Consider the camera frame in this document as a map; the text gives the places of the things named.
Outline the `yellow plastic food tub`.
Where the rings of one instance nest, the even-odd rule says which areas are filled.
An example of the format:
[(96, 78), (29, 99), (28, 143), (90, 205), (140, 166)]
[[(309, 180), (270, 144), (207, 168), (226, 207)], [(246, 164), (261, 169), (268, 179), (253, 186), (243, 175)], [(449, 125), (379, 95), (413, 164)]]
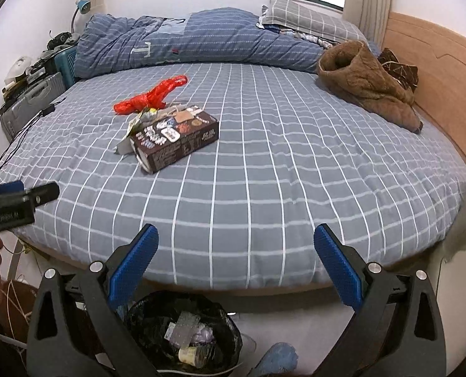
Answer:
[(203, 369), (209, 360), (211, 346), (188, 346), (178, 351), (178, 360), (196, 369)]

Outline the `brown cookie box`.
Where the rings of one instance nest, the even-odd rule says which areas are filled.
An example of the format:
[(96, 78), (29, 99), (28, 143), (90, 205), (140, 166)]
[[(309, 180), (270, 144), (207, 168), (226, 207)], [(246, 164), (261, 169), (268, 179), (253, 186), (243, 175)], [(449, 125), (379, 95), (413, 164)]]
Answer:
[(191, 106), (152, 123), (130, 138), (143, 170), (155, 174), (219, 138), (219, 121)]

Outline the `black-lined trash bin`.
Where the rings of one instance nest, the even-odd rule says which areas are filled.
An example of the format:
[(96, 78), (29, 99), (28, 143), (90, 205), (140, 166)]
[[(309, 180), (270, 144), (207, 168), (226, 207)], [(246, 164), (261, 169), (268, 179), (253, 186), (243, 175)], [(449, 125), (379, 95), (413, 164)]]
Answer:
[[(220, 304), (200, 294), (153, 292), (128, 310), (124, 324), (159, 371), (220, 374), (239, 362), (243, 341), (238, 327)], [(178, 360), (178, 351), (188, 346), (211, 346), (203, 369)]]

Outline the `grey suitcase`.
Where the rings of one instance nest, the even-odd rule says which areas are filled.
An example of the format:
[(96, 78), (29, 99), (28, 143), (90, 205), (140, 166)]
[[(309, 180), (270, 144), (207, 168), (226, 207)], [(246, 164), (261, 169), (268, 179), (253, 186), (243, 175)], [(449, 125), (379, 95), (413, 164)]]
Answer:
[(60, 72), (33, 83), (15, 100), (0, 108), (0, 123), (8, 141), (34, 117), (65, 91)]

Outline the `blue slipper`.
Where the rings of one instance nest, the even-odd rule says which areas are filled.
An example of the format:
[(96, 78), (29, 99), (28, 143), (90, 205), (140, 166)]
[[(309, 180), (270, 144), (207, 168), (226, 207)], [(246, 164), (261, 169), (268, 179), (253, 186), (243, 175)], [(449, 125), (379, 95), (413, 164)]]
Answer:
[(262, 356), (258, 364), (250, 370), (248, 376), (280, 376), (294, 372), (298, 366), (299, 356), (295, 348), (285, 342), (278, 342)]

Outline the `red plastic bag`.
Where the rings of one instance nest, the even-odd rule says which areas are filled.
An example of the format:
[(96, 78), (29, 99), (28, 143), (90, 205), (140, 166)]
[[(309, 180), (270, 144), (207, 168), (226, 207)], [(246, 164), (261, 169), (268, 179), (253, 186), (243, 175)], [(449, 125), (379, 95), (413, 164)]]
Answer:
[(141, 112), (144, 109), (164, 109), (165, 98), (176, 88), (188, 83), (185, 75), (178, 75), (161, 81), (150, 91), (134, 96), (128, 100), (121, 101), (113, 105), (113, 110), (118, 115), (129, 115), (135, 112)]

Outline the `white paper pouch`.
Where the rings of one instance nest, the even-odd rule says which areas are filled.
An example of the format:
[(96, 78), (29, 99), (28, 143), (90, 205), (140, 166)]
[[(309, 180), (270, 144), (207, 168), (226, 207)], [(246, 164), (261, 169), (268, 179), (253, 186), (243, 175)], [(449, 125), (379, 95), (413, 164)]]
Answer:
[(151, 125), (152, 123), (158, 122), (164, 117), (172, 116), (178, 111), (185, 110), (187, 105), (174, 105), (167, 107), (165, 109), (150, 111), (143, 110), (138, 113), (133, 119), (129, 121), (127, 132), (123, 136), (122, 140), (116, 144), (115, 153), (118, 155), (126, 155), (133, 152), (130, 147), (130, 138), (134, 136), (139, 131), (142, 131), (145, 127)]

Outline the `blue desk lamp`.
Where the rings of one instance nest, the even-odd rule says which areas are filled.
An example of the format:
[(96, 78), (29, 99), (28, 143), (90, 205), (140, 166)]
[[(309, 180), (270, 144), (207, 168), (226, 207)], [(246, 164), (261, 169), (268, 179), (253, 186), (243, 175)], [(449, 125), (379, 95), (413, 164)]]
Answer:
[(76, 17), (81, 14), (81, 15), (84, 15), (84, 14), (88, 14), (89, 11), (91, 9), (91, 2), (89, 0), (77, 0), (75, 2), (75, 12), (71, 18), (71, 22), (70, 22), (70, 32), (72, 34), (75, 33), (75, 20), (76, 20)]

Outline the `grey checked bed sheet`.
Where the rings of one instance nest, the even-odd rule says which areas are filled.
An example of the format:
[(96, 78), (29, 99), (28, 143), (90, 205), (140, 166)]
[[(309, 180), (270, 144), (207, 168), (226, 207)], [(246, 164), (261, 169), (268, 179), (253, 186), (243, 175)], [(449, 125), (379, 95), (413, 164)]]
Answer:
[[(219, 138), (158, 173), (116, 153), (113, 105), (164, 78), (170, 104), (202, 107)], [(19, 236), (76, 263), (106, 259), (151, 223), (145, 276), (201, 290), (323, 287), (313, 247), (329, 225), (365, 260), (392, 265), (445, 238), (466, 164), (432, 124), (412, 134), (331, 95), (315, 75), (231, 63), (154, 66), (76, 83), (28, 133), (0, 183), (59, 185)]]

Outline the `brown fleece garment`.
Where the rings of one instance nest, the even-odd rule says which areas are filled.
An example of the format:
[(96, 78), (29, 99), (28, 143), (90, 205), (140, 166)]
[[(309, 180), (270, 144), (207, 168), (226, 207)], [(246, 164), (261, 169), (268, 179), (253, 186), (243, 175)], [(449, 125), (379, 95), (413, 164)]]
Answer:
[(418, 68), (397, 61), (389, 49), (376, 58), (363, 41), (340, 43), (317, 61), (317, 74), (334, 95), (418, 134), (423, 128), (413, 105)]

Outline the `blue striped duvet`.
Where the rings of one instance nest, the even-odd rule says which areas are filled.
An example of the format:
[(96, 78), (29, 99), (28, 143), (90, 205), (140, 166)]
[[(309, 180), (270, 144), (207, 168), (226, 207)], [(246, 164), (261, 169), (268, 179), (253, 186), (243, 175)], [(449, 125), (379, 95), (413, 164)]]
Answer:
[(79, 39), (75, 76), (87, 79), (192, 62), (237, 62), (314, 72), (323, 47), (261, 29), (256, 23), (255, 14), (239, 8), (203, 10), (180, 18), (96, 14)]

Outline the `wooden headboard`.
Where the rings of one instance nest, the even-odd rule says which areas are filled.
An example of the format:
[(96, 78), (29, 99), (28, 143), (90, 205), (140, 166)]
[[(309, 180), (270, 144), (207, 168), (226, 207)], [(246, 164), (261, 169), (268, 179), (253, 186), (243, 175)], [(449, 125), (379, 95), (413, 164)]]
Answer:
[(441, 25), (391, 12), (383, 45), (419, 69), (418, 108), (466, 162), (466, 37)]

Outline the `grey checked pillow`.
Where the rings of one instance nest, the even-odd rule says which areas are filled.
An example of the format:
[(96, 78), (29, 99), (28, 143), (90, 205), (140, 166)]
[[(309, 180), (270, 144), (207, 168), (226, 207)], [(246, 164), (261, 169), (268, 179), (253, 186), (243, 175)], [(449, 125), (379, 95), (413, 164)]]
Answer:
[(293, 0), (270, 0), (269, 5), (262, 8), (257, 27), (263, 29), (267, 25), (277, 25), (283, 29), (320, 37), (332, 43), (347, 41), (367, 43), (367, 38), (356, 25), (307, 8)]

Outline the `beige curtain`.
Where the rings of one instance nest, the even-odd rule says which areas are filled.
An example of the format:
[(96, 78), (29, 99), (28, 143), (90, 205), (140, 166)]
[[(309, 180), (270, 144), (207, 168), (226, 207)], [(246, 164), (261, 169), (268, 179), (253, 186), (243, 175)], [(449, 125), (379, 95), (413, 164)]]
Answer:
[(381, 46), (391, 11), (391, 0), (345, 0), (342, 17)]

